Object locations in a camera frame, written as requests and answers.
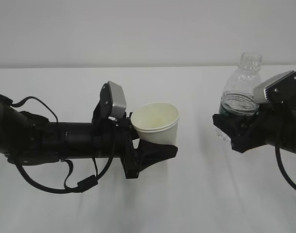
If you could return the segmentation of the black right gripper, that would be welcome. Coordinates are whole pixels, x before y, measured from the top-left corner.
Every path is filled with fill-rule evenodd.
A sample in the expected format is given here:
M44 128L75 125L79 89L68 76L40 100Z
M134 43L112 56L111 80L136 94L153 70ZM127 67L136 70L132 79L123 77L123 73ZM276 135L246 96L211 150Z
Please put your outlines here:
M259 104L256 115L214 114L213 124L231 140L233 150L244 153L279 144L296 153L296 71L269 91L269 103Z

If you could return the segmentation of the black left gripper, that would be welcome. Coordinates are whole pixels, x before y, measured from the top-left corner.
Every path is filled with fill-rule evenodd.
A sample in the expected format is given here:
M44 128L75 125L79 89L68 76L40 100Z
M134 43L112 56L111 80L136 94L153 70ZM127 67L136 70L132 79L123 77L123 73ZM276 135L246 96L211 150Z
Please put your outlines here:
M108 155L106 165L97 174L98 179L105 175L115 157L119 157L127 179L136 179L139 172L148 167L176 157L178 147L175 145L156 144L140 139L138 147L134 149L133 139L138 139L138 135L131 122L133 112L127 116L125 111L122 118L114 118L110 116L111 108L109 87L105 83L91 121L95 139L99 140L94 143L101 155Z

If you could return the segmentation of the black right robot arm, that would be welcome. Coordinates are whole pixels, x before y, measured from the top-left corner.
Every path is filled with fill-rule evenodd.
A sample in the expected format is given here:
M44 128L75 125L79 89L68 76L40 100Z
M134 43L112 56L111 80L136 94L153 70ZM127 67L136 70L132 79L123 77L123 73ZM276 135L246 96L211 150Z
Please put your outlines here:
M278 144L296 154L296 71L278 74L255 87L254 100L259 105L254 115L214 114L213 124L230 138L237 152Z

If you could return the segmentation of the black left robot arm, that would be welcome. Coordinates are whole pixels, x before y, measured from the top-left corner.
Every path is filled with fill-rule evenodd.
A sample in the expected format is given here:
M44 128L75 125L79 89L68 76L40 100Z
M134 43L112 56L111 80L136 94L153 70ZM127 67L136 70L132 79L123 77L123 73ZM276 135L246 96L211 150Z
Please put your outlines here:
M25 100L14 103L0 95L0 153L9 163L13 155L24 166L56 163L65 159L114 158L121 160L128 179L158 162L174 158L178 148L169 142L139 138L126 113L123 89L107 82L100 92L90 123L49 121L46 117L18 111Z

